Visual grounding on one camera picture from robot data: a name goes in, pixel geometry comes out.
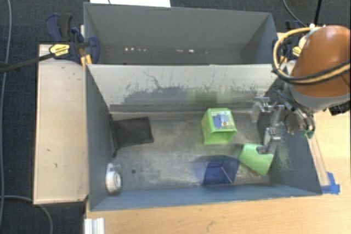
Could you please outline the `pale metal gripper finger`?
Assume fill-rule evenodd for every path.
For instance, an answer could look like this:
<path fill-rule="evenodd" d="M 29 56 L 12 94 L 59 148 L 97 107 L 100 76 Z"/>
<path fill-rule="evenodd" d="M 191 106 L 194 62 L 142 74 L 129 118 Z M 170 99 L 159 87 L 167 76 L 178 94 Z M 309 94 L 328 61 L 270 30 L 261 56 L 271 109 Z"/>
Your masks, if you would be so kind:
<path fill-rule="evenodd" d="M 272 113 L 276 109 L 276 105 L 272 104 L 267 96 L 256 97 L 252 102 L 253 105 L 250 110 L 251 122 L 258 122 L 261 113 Z"/>
<path fill-rule="evenodd" d="M 276 128 L 266 128 L 263 145 L 256 148 L 260 155 L 274 154 L 281 141 L 280 131 Z"/>

